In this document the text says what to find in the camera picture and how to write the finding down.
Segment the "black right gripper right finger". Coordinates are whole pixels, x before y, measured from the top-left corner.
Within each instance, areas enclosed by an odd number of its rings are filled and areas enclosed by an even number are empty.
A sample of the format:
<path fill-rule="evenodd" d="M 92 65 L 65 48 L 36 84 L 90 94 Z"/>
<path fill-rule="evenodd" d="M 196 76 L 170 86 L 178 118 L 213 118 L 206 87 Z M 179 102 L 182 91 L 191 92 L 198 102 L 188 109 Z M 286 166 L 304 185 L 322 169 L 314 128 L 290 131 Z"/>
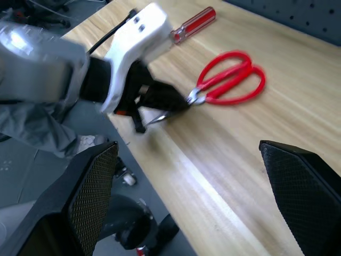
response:
<path fill-rule="evenodd" d="M 276 204 L 304 255 L 340 255 L 340 176 L 317 154 L 262 140 Z"/>

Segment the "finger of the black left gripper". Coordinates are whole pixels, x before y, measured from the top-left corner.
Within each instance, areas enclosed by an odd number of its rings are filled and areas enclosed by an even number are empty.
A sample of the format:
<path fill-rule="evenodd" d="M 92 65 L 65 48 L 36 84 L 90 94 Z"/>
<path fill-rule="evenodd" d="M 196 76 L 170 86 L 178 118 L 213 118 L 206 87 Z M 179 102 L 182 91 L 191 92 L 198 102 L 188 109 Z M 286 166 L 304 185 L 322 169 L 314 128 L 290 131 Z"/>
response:
<path fill-rule="evenodd" d="M 175 113 L 190 107 L 187 99 L 174 86 L 161 81 L 154 81 L 151 85 L 142 85 L 139 96 L 138 107 Z"/>
<path fill-rule="evenodd" d="M 141 114 L 137 107 L 133 107 L 132 120 L 135 126 L 136 133 L 144 134 L 146 132 L 146 128 L 143 124 Z"/>

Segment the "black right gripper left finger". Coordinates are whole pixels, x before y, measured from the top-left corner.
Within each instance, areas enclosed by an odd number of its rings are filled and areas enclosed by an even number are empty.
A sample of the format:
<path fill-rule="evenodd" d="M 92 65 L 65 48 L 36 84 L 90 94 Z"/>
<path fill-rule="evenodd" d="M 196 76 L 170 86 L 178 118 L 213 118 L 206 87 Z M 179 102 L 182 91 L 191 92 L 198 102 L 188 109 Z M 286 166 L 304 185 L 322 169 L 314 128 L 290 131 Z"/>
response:
<path fill-rule="evenodd" d="M 107 215 L 116 142 L 76 155 L 36 200 L 1 255 L 92 255 Z"/>

